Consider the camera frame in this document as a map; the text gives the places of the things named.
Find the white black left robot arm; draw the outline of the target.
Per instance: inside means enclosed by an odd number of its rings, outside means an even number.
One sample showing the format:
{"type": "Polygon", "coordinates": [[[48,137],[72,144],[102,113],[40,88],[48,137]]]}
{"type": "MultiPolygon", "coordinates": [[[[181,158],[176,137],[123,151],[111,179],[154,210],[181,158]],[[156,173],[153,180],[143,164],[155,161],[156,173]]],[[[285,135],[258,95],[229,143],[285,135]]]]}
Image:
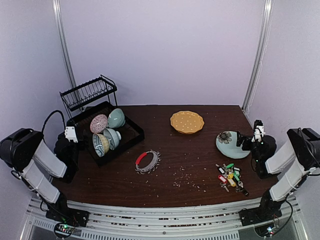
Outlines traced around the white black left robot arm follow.
{"type": "Polygon", "coordinates": [[[89,212],[68,206],[64,193],[52,185],[42,170],[70,184],[79,170],[79,154],[88,147],[87,138],[78,139],[74,126],[64,126],[54,150],[50,150],[44,131],[20,128],[0,142],[0,158],[11,174],[22,180],[46,204],[46,217],[73,227],[86,227],[89,212]]]}

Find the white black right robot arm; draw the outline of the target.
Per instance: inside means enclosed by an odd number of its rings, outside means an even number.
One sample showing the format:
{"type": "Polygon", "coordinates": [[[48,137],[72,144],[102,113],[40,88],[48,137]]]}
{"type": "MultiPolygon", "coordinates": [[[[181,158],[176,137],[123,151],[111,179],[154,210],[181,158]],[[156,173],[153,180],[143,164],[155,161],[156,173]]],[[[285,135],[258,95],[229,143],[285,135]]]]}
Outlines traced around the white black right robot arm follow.
{"type": "Polygon", "coordinates": [[[290,128],[288,140],[277,148],[276,140],[255,129],[252,139],[244,138],[244,150],[249,150],[255,161],[255,172],[260,179],[282,175],[281,179],[262,195],[258,207],[239,212],[243,226],[281,217],[281,206],[297,191],[307,177],[314,177],[320,167],[320,135],[312,128],[290,128]]]}

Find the red handled key ring holder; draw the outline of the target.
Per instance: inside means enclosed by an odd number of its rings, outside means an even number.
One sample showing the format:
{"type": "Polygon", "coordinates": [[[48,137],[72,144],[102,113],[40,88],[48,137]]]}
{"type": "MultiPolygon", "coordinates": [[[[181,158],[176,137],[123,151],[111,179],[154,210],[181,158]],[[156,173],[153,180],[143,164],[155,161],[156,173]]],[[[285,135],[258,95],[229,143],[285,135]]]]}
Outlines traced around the red handled key ring holder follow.
{"type": "Polygon", "coordinates": [[[154,172],[161,163],[161,153],[155,150],[143,152],[135,161],[135,171],[140,174],[154,172]]]}

